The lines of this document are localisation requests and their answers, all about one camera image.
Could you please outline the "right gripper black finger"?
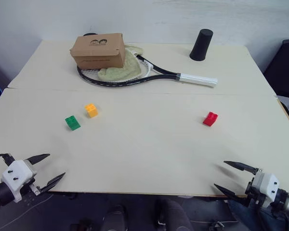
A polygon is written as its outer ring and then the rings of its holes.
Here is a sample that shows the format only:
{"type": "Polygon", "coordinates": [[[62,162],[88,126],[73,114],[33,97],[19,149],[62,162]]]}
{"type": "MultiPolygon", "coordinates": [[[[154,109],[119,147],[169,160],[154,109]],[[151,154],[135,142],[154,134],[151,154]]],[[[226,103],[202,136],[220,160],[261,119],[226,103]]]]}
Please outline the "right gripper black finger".
{"type": "Polygon", "coordinates": [[[238,202],[240,203],[241,205],[244,205],[244,206],[248,206],[248,200],[246,198],[241,198],[241,197],[238,197],[234,192],[220,186],[220,185],[217,185],[217,184],[214,184],[214,186],[219,190],[221,191],[226,197],[228,197],[229,199],[235,201],[235,202],[238,202]]]}
{"type": "Polygon", "coordinates": [[[255,167],[251,167],[249,165],[246,165],[244,163],[241,163],[241,162],[234,162],[234,161],[224,161],[224,163],[238,169],[238,170],[241,170],[241,171],[247,171],[247,172],[250,172],[252,174],[256,174],[259,169],[258,168],[255,168],[255,167]]]}

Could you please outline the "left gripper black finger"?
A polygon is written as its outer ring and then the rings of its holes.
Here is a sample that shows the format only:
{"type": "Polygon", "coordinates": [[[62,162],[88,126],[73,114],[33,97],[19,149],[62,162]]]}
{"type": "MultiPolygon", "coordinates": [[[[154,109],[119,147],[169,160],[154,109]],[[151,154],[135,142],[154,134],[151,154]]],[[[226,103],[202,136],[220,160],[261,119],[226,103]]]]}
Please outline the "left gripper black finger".
{"type": "Polygon", "coordinates": [[[62,177],[65,175],[66,173],[62,173],[56,177],[54,177],[53,179],[51,179],[50,181],[48,181],[47,185],[44,186],[43,188],[40,188],[40,192],[41,193],[45,193],[48,192],[50,189],[52,189],[53,187],[55,187],[57,185],[57,183],[62,179],[62,177]]]}
{"type": "Polygon", "coordinates": [[[40,161],[42,161],[43,159],[47,158],[48,156],[50,156],[50,154],[40,154],[40,155],[35,155],[35,156],[32,156],[32,157],[29,157],[27,158],[26,160],[34,165],[34,164],[37,164],[39,163],[40,161]]]}

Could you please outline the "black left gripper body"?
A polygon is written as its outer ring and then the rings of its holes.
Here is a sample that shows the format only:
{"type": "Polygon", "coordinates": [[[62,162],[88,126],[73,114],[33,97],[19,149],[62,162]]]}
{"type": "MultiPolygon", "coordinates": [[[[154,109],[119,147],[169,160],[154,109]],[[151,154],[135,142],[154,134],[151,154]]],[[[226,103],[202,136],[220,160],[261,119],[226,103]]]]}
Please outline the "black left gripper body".
{"type": "Polygon", "coordinates": [[[21,195],[27,195],[28,193],[34,193],[35,195],[41,194],[41,189],[39,186],[35,184],[35,175],[37,174],[37,170],[33,166],[26,166],[22,168],[19,176],[22,182],[20,188],[21,195]]]}

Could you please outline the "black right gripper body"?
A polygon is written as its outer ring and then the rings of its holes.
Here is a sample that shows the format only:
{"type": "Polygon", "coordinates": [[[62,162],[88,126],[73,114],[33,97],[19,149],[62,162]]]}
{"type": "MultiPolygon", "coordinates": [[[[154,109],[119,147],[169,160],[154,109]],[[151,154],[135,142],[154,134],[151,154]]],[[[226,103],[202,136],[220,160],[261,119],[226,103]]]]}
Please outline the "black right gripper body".
{"type": "Polygon", "coordinates": [[[258,182],[254,180],[250,181],[245,194],[247,195],[246,199],[249,205],[252,200],[254,200],[259,208],[267,208],[270,205],[270,183],[267,180],[258,182]]]}

